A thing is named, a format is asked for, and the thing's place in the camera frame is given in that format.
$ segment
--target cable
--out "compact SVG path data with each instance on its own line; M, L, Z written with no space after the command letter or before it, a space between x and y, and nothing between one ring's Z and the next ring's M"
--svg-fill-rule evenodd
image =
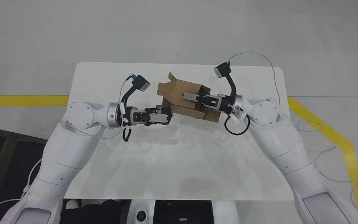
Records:
M351 190L351 193L349 194L349 198L351 199L351 202L352 202L352 204L353 204L355 207L357 207L357 205L356 205L356 203L354 202L352 196L353 196L353 193L354 193L355 189L357 188L357 186L358 186L358 183L357 183L356 185L354 185L354 187L353 187L352 190Z
M299 123L302 122L302 121L312 122L312 123L315 123L315 124L319 125L319 130L303 130L303 129L298 128ZM313 120L304 120L304 119L301 119L301 120L299 120L299 121L297 122L296 129L299 130L299 131L301 131L301 132L314 133L314 132L319 132L320 130L322 130L322 125L319 124L318 122L313 121ZM322 154L324 154L324 153L326 153L326 152L329 152L329 151L332 151L332 150L334 150L335 148L337 148L337 147L336 147L336 146L329 146L328 148L326 148L326 149L323 150L323 151L312 151L312 150L309 150L308 148L306 148L306 146L305 146L305 149L306 149L306 150L308 150L308 151L310 151L310 152L319 153L319 154L315 157L313 163L314 163L314 166L317 168L317 170L322 174L322 176L323 176L324 178L326 178L326 179L328 179L328 180L330 180L330 181L333 181L333 182L337 182L337 183L353 183L353 182L357 182L358 179L355 179L355 180L335 180L335 179L332 179L332 178L328 177L327 175L325 175L324 173L322 173L322 171L318 168L318 166L317 166L317 160L318 160L318 158L319 158ZM351 190L351 192L350 192L350 200L351 200L351 203L352 203L355 207L357 207L357 205L354 203L354 201L353 201L353 199L352 199L352 196L353 196L353 193L354 193L354 191L355 191L355 189L356 189L357 187L358 187L358 183L352 188L352 190Z
M305 122L312 122L312 123L318 125L318 126L319 126L319 129L318 129L318 130L303 130L303 129L298 128L299 123L300 123L300 122L303 122L303 121L305 121ZM306 120L306 119L304 120L304 119L300 119L300 120L297 122L296 129L297 129L297 130L300 130L301 132L320 132L320 131L322 130L322 125L319 124L318 122L315 122L314 120Z
M31 175L32 175L32 172L34 172L35 170L35 167L42 161L42 158L32 167L31 171L30 171L30 174L29 174L29 177L27 178L27 185L25 186L25 188L23 189L23 193L21 195L21 198L23 198L23 196L25 196L26 192L29 191L29 188L30 188L30 179L31 179Z
M122 84L122 86L121 86L121 89L120 89L120 91L119 91L119 102L121 102L121 95L122 95L122 89L123 89L123 87L124 87L124 84L125 84L126 81L128 81L129 79L130 79L130 76L128 76L128 77L125 79L125 81L123 82L123 84ZM84 134L84 135L86 135L86 136L91 136L91 137L93 137L93 138L99 138L99 139L111 139L111 138L114 138L114 137L118 136L118 134L121 133L121 131L122 131L122 129L123 129L123 111L122 111L122 107L120 106L119 109L120 109L120 112L121 112L121 127L120 127L119 131L118 131L114 136L108 137L108 138L98 137L98 136L94 136L94 135L92 135L92 134L88 134L88 133L86 133L86 132L84 132L84 131L81 131L81 130L75 128L74 126L70 125L69 123L67 123L67 122L65 122L65 121L63 121L63 120L60 120L60 122L63 122L65 125L70 126L71 128L73 128L73 129L76 130L77 132L80 132L80 133L82 133L82 134Z
M20 198L4 200L4 201L0 202L0 204L5 203L5 202L12 202L13 200L20 200Z
M229 60L228 60L229 66L231 66L230 60L233 59L234 57L240 55L240 54L258 54L258 55L266 58L266 60L270 63L270 66L272 68L272 72L274 73L275 88L276 88L277 96L279 97L279 106L281 106L281 97L280 97L280 94L279 94L279 89L277 88L275 69L274 69L274 66L272 65L271 61L268 59L268 57L266 57L263 54L260 54L258 52L241 52L241 53L235 54L235 55L233 55L233 56L231 56L229 58Z
M230 117L231 117L231 116L228 115L228 117L226 118L226 120L225 120L225 122L224 122L224 127L225 127L225 129L226 129L230 134L232 134L232 135L234 135L234 136L240 136L240 135L244 134L244 133L248 130L248 128L250 127L250 123L251 123L250 117L246 114L247 126L246 126L245 130L244 130L243 132L240 132L240 133L233 133L231 130L228 129L228 126L227 126L227 123L228 123L228 120L230 119Z
M35 170L35 167L41 162L42 159L40 159L37 163L34 164L34 166L32 167L30 173L29 173L29 176L27 177L27 185L25 186L25 188L23 189L23 193L21 195L21 198L23 198L23 196L25 196L26 192L29 190L30 188L30 179L31 179L31 175L32 175L32 172L34 172ZM17 199L9 199L9 200L4 200L2 202L0 202L0 204L2 203L5 203L5 202L11 202L11 201L14 201L14 200L21 200L21 198L17 198Z

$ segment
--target white cable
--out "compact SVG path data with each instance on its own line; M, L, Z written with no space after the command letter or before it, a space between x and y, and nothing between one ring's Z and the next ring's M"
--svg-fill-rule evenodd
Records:
M319 130L303 130L303 129L299 129L298 126L299 126L299 123L302 122L302 121L306 121L306 122L312 122L312 123L315 123L317 125L319 125ZM297 127L296 127L297 130L299 131L302 131L302 132L310 132L310 133L314 133L314 132L319 132L320 130L322 130L322 125L319 124L318 122L315 122L313 120L299 120L297 122ZM323 151L312 151L312 150L309 150L308 148L306 148L306 150L310 151L310 152L318 152L319 154L315 157L314 159L314 166L317 168L317 170L322 174L323 177L325 177L326 179L330 180L330 181L334 181L334 182L337 182L337 183L353 183L353 182L357 182L358 179L355 179L355 180L335 180L335 179L332 179L328 176L326 176L324 173L322 173L322 171L318 168L317 166L317 160L318 160L318 157L321 156L322 154L324 154L325 152L329 152L329 151L332 151L336 148L336 146L329 146L328 148L326 148L325 150ZM355 191L355 189L358 187L358 183L352 188L351 192L350 192L350 200L351 200L351 203L357 207L357 205L354 203L354 200L352 199L352 196L353 196L353 193Z
M20 198L4 200L4 201L0 202L0 204L5 203L5 202L12 202L13 200L20 200Z
M21 198L23 198L23 196L25 196L26 192L29 190L30 188L30 179L31 179L31 175L32 172L34 172L35 167L41 162L42 159L40 159L31 169L29 176L27 177L27 185L25 186L25 188L23 189L23 193L21 195ZM18 199L9 199L9 200L4 200L3 202L0 202L0 204L5 203L5 202L11 202L13 200L21 200L21 198Z
M126 83L126 81L129 80L129 78L130 78L130 76L125 79L125 81L123 82L123 84L122 84L122 86L121 86L121 89L119 90L119 102L121 101L122 89L123 89L123 87L124 87L124 84ZM99 138L99 139L111 139L111 138L114 138L114 137L118 136L118 134L121 133L122 130L123 130L123 111L122 111L122 107L120 106L119 109L120 109L120 112L121 112L121 127L120 127L119 131L118 131L114 136L108 137L108 138L98 137L98 136L94 136L94 135L92 135L92 134L88 134L88 133L86 133L86 132L84 132L84 131L81 131L81 130L75 128L74 126L70 125L69 123L67 123L67 122L65 122L65 121L63 121L63 120L61 120L60 122L63 122L65 125L70 126L71 128L73 128L73 129L76 130L77 132L80 132L80 133L82 133L82 134L84 134L84 135L91 136L91 137L93 137L93 138Z
M275 69L274 69L274 66L272 65L271 61L268 59L268 57L266 57L265 55L260 54L258 52L241 52L241 53L235 54L235 55L233 55L233 56L231 56L229 58L229 60L228 60L229 66L231 66L230 60L233 59L234 57L240 55L240 54L258 54L258 55L266 58L266 60L269 62L270 66L272 68L272 72L274 73L275 88L276 88L277 96L279 97L279 106L281 106L281 97L280 97L280 94L279 94L279 89L277 88Z

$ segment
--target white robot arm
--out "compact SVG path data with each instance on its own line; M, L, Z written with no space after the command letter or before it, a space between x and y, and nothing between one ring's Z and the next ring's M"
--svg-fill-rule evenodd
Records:
M226 77L222 67L215 68L218 76ZM303 140L292 122L271 100L247 100L236 95L200 95L183 98L222 111L237 120L251 121L248 125L262 152L282 172L290 185L295 206L304 223L358 223L355 207L332 190L310 162ZM64 121L57 125L44 149L41 168L25 196L3 217L1 224L58 223L62 200L74 177L90 160L105 128L118 128L126 112L127 125L167 124L171 112L166 108L138 110L120 104L107 106L77 102L68 109ZM91 128L92 134L83 135L78 130Z
M21 200L8 210L1 224L59 223L65 193L92 157L106 128L120 128L122 124L169 124L170 108L159 106L138 110L126 106L128 97L135 90L144 91L149 86L143 77L133 78L133 87L124 95L121 104L111 102L103 106L75 102L68 108L44 148L34 182ZM128 140L129 134L123 135L123 139Z
M354 205L322 179L308 158L302 137L276 102L273 99L247 100L243 95L236 95L228 63L217 66L214 71L219 78L228 80L232 89L230 96L184 92L182 97L228 114L225 128L229 133L238 136L247 129L250 131L263 154L290 185L295 207L305 224L358 223L358 211ZM226 126L230 117L237 123L244 120L247 129L242 133L232 133Z

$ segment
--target yellow floor line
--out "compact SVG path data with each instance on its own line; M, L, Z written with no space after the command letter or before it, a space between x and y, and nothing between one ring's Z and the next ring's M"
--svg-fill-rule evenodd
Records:
M69 96L0 96L0 106L67 106Z
M298 103L294 98L288 97L290 110L295 112L298 116L305 120L312 120L314 122L319 123L322 126L321 133L328 138L333 144L339 147L342 150L343 158L346 163L348 175L351 180L358 179L358 161L356 157L356 153L354 151L353 144L348 141L344 136L336 132L333 128L331 128L328 124L322 121L319 117L314 115L311 111L306 109L300 103ZM310 122L312 127L319 130L319 126ZM354 192L356 201L358 203L358 188L355 189Z
M21 106L67 106L69 96L1 96L0 107L21 107ZM342 150L343 158L346 163L348 175L351 180L358 179L358 161L353 144L344 136L336 132L328 124L322 121L319 117L314 115L304 106L299 104L292 97L288 97L289 107L302 119L313 120L321 124L321 133L332 141L337 147ZM319 130L319 126L310 123L314 128ZM358 188L354 192L356 201L358 203Z

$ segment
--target circular sensor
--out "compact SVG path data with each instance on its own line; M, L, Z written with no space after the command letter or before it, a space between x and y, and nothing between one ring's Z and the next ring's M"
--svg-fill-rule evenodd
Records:
M137 214L136 214L136 220L138 222L143 222L147 217L147 214L144 212L144 211L139 211Z

